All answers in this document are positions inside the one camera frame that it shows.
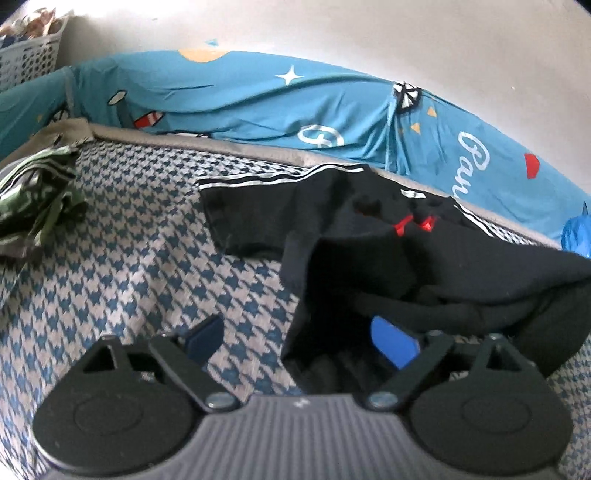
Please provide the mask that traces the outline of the white perforated laundry basket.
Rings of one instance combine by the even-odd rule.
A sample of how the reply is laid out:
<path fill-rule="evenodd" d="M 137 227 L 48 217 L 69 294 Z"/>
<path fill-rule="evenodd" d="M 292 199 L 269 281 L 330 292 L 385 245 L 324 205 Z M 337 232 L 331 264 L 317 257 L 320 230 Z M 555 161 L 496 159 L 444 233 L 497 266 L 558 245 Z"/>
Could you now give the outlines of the white perforated laundry basket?
<path fill-rule="evenodd" d="M 41 8 L 1 26 L 1 91 L 55 69 L 68 16 Z"/>

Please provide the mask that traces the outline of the houndstooth blue white blanket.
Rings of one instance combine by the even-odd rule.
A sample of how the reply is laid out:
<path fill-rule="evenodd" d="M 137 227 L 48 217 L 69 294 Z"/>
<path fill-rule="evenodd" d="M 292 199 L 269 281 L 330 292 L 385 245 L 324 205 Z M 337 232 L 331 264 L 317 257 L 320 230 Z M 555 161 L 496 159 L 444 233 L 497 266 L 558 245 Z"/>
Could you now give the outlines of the houndstooth blue white blanket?
<path fill-rule="evenodd" d="M 365 405 L 377 389 L 297 386 L 281 361 L 297 296 L 280 281 L 280 262 L 216 248 L 199 187 L 356 164 L 105 140 L 79 151 L 86 212 L 31 258 L 1 261 L 7 477 L 589 477 L 590 333 L 544 375 L 503 334 L 443 332 L 454 350 L 396 411 Z M 152 337 L 183 335 L 211 315 L 224 335 L 204 371 L 240 401 L 235 411 L 202 412 L 148 350 Z"/>

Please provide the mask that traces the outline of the blue plastic bag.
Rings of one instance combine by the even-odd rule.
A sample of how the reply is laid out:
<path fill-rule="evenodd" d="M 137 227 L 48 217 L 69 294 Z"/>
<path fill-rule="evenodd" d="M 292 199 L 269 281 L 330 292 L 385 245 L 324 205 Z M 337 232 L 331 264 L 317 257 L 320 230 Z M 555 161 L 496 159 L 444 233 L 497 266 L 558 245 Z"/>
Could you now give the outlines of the blue plastic bag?
<path fill-rule="evenodd" d="M 583 203 L 581 214 L 566 222 L 562 231 L 561 246 L 563 251 L 591 258 L 591 216 L 586 202 Z"/>

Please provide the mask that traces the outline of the blue cartoon print bedsheet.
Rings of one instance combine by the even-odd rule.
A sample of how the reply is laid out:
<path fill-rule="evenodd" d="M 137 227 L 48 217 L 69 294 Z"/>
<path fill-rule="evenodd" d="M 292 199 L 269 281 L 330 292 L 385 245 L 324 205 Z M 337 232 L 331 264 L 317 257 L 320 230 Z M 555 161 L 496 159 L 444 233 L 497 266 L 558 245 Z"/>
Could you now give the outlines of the blue cartoon print bedsheet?
<path fill-rule="evenodd" d="M 554 240 L 590 206 L 584 190 L 478 116 L 406 82 L 306 59 L 164 50 L 64 67 L 2 93 L 2 154 L 60 117 L 364 162 Z"/>

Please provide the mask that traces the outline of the black t-shirt white stripes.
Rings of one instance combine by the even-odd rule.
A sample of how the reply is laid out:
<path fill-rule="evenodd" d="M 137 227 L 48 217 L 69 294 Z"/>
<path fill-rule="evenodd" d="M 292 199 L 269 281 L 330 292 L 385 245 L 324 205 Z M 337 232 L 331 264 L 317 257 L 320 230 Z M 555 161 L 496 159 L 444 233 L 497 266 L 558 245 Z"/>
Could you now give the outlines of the black t-shirt white stripes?
<path fill-rule="evenodd" d="M 219 251 L 280 262 L 298 300 L 281 361 L 304 392 L 388 380 L 375 317 L 412 334 L 503 334 L 544 375 L 589 336 L 587 259 L 507 242 L 453 199 L 366 165 L 211 178 L 199 193 Z"/>

